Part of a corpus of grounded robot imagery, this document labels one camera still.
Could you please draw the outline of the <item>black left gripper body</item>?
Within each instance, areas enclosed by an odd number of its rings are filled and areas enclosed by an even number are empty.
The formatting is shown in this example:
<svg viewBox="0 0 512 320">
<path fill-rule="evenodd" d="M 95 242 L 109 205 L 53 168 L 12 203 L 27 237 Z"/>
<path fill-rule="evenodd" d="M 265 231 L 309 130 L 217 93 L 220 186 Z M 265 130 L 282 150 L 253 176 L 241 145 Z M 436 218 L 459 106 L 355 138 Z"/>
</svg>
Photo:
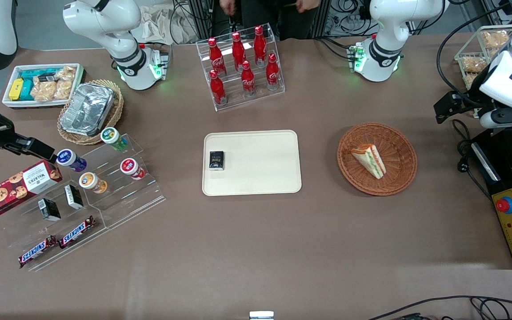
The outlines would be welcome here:
<svg viewBox="0 0 512 320">
<path fill-rule="evenodd" d="M 455 98 L 460 102 L 454 107 L 454 115 L 470 113 L 474 118 L 482 118 L 496 109 L 496 103 L 479 89 L 462 91 L 454 90 Z"/>
</svg>

